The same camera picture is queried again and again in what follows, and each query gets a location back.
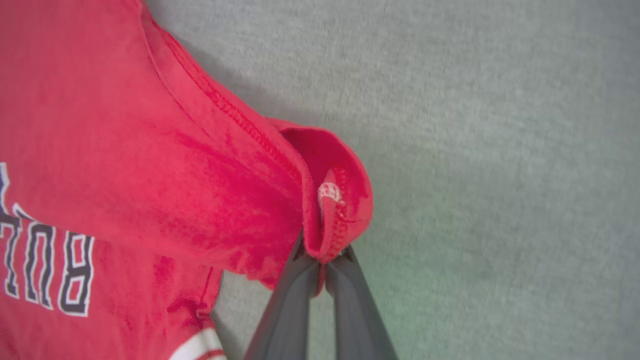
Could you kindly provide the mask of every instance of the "gray carpet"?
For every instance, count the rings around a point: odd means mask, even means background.
[[[401,359],[640,359],[640,2],[152,0],[257,111],[361,157],[355,243]],[[242,358],[269,297],[226,275]],[[310,359],[334,352],[313,301]]]

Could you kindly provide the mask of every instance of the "red shirt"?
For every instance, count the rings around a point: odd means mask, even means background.
[[[372,215],[334,134],[266,119],[121,1],[0,5],[0,358],[222,357],[222,270],[272,288],[304,227]]]

